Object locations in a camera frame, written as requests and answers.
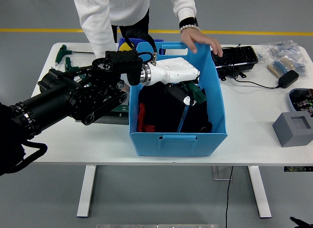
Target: black pants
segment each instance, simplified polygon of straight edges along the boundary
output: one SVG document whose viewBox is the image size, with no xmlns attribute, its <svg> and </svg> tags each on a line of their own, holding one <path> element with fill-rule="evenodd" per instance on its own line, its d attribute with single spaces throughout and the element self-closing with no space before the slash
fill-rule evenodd
<svg viewBox="0 0 313 228">
<path fill-rule="evenodd" d="M 148 33 L 149 30 L 149 9 L 147 14 L 143 17 L 142 20 L 139 22 L 135 23 L 134 25 L 131 26 L 115 26 L 112 25 L 112 31 L 113 31 L 113 36 L 114 36 L 114 41 L 117 43 L 117 27 L 121 30 L 122 37 L 125 37 L 126 31 L 128 29 L 139 29 L 142 30 L 143 32 Z"/>
</svg>

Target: gray box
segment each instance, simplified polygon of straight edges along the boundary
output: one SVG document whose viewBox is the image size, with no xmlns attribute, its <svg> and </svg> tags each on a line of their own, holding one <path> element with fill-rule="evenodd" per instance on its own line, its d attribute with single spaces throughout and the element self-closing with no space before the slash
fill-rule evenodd
<svg viewBox="0 0 313 228">
<path fill-rule="evenodd" d="M 313 120 L 307 111 L 281 113 L 273 128 L 282 147 L 306 146 L 313 140 Z"/>
</svg>

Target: bin handle cutout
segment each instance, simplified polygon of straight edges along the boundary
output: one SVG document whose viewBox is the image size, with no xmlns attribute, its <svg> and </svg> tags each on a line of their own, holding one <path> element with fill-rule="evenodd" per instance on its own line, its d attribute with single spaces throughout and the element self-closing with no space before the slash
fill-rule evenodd
<svg viewBox="0 0 313 228">
<path fill-rule="evenodd" d="M 159 140 L 162 139 L 171 139 L 171 140 L 197 140 L 198 138 L 195 135 L 163 135 L 159 137 Z"/>
</svg>

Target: black power adapter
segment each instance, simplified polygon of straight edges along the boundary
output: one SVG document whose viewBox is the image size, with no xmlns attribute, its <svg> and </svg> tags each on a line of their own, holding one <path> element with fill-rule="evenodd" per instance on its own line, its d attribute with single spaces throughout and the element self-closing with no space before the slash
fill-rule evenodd
<svg viewBox="0 0 313 228">
<path fill-rule="evenodd" d="M 285 89 L 289 87 L 291 84 L 293 84 L 294 82 L 296 82 L 298 78 L 299 78 L 299 74 L 295 72 L 294 70 L 290 70 L 278 79 L 278 86 L 279 88 Z"/>
</svg>

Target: person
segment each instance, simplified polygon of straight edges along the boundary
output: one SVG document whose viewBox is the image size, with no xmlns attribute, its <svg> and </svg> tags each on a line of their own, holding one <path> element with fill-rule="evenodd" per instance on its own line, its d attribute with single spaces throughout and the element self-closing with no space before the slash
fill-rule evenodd
<svg viewBox="0 0 313 228">
<path fill-rule="evenodd" d="M 196 20 L 194 0 L 170 0 L 179 19 L 181 41 L 197 53 L 194 42 L 211 45 L 220 57 L 223 51 L 219 41 L 201 33 Z M 105 51 L 116 51 L 117 27 L 122 36 L 135 28 L 148 33 L 150 0 L 74 0 L 81 27 L 91 43 L 97 58 Z"/>
</svg>

